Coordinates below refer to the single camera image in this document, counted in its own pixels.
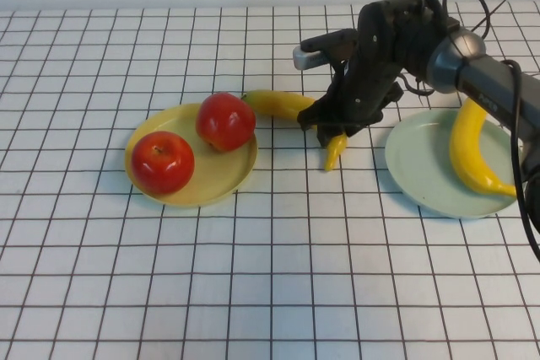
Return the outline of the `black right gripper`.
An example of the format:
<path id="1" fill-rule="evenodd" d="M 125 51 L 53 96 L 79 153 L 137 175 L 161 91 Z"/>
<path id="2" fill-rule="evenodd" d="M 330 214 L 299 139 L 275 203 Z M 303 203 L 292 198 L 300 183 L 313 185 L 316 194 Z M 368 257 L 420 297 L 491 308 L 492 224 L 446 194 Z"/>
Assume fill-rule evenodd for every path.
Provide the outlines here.
<path id="1" fill-rule="evenodd" d="M 327 148 L 335 138 L 348 139 L 350 126 L 365 125 L 379 109 L 402 67 L 378 56 L 355 51 L 334 75 L 327 94 L 302 110 L 297 121 L 304 130 L 316 126 L 316 138 Z"/>

